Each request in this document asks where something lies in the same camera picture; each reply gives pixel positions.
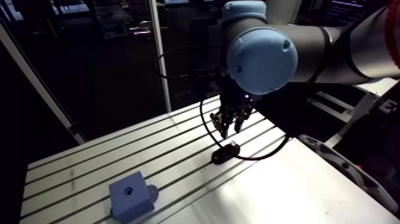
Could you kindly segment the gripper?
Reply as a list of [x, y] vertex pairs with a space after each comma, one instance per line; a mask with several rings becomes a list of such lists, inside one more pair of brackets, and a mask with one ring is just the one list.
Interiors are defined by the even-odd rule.
[[221, 137], [226, 139], [235, 114], [236, 133], [241, 132], [243, 122], [250, 117], [254, 107], [252, 94], [244, 91], [222, 67], [216, 67], [210, 78], [210, 88], [220, 97], [220, 108], [217, 113], [211, 113], [210, 118]]

